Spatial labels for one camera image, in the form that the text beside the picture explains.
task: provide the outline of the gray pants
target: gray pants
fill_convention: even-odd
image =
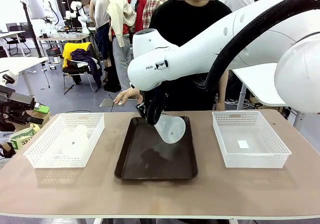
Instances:
[[[123,35],[124,47],[120,47],[117,38],[113,38],[113,57],[122,90],[130,88],[128,66],[131,62],[129,34]]]

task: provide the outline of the white paper label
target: white paper label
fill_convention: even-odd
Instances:
[[[248,143],[245,140],[238,140],[241,149],[249,149]]]

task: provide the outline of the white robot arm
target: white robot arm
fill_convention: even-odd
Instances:
[[[316,9],[320,9],[320,0],[260,0],[226,16],[181,47],[167,42],[157,30],[138,32],[133,37],[135,58],[128,76],[138,89],[153,91],[137,106],[141,116],[150,124],[157,123],[161,107],[150,106],[162,82],[209,72],[205,83],[195,84],[210,90],[225,70],[265,63],[278,63],[276,89],[289,106],[319,113],[320,11]]]
[[[65,12],[65,19],[71,20],[75,19],[78,15],[78,21],[81,23],[82,26],[82,33],[83,34],[89,34],[89,29],[87,28],[86,21],[88,20],[88,17],[85,14],[85,11],[83,10],[83,5],[81,3],[81,0],[76,0],[73,1],[70,5],[70,9],[73,10],[71,11],[66,11]]]

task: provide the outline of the jacket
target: jacket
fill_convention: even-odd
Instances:
[[[144,14],[144,7],[146,6],[147,0],[137,0],[135,5],[136,11],[136,22],[135,22],[135,30],[134,32],[138,32],[144,29],[144,25],[142,22],[142,15]]]
[[[135,24],[136,13],[131,8],[128,0],[106,0],[106,12],[111,17],[111,27],[116,34],[119,46],[124,47],[123,40],[124,24],[129,27]]]
[[[83,44],[74,44],[74,43],[66,43],[65,48],[63,49],[62,57],[65,59],[63,61],[63,67],[65,68],[68,66],[68,60],[71,60],[71,52],[75,51],[76,49],[84,49],[88,50],[88,47],[91,43],[83,43]]]
[[[72,57],[72,60],[74,61],[83,61],[88,63],[88,66],[90,67],[90,73],[92,74],[96,85],[98,86],[98,88],[101,88],[101,73],[98,71],[95,61],[91,58],[90,51],[77,49],[70,55]]]

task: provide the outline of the black corrugated hose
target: black corrugated hose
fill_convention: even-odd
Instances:
[[[271,7],[244,27],[221,50],[205,81],[195,84],[202,90],[214,90],[231,61],[252,41],[278,23],[306,11],[320,9],[320,0],[284,0]]]

